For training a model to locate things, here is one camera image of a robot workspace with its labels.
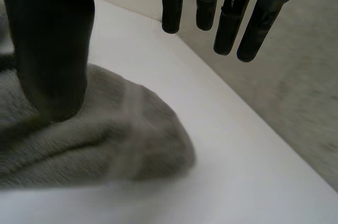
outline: gray sock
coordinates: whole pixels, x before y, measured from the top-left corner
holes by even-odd
[[[195,160],[189,136],[166,103],[94,65],[82,109],[55,124],[27,102],[15,71],[1,72],[0,146],[0,188],[172,178]]]

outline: white table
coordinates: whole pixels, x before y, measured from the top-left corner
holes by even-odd
[[[338,194],[160,23],[96,1],[90,61],[157,92],[196,167],[176,181],[1,192],[1,224],[338,223]]]

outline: knit fabric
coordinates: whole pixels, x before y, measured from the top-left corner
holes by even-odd
[[[94,65],[80,112],[44,120],[14,70],[0,72],[0,188],[172,178],[192,167],[175,112],[149,89]]]

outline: robotic hand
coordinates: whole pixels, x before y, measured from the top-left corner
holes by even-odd
[[[238,49],[242,61],[257,54],[282,5],[258,0]],[[87,58],[93,0],[4,0],[15,57],[0,66],[16,68],[28,101],[50,121],[70,119],[81,109],[87,87]],[[224,0],[214,50],[230,52],[249,0]],[[179,30],[183,0],[163,0],[163,30]],[[197,0],[196,23],[213,24],[217,0]]]
[[[243,62],[253,60],[284,3],[289,0],[257,0],[251,19],[237,50]],[[214,51],[228,55],[238,33],[249,0],[224,0],[214,42]],[[201,30],[210,30],[217,0],[196,0],[196,24]],[[162,0],[162,28],[176,33],[180,28],[183,0]]]

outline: gray floor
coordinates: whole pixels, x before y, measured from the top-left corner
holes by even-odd
[[[211,31],[198,30],[194,0],[184,1],[179,36],[338,191],[338,0],[291,0],[242,63],[236,50],[255,1],[227,57],[212,52],[219,13]]]

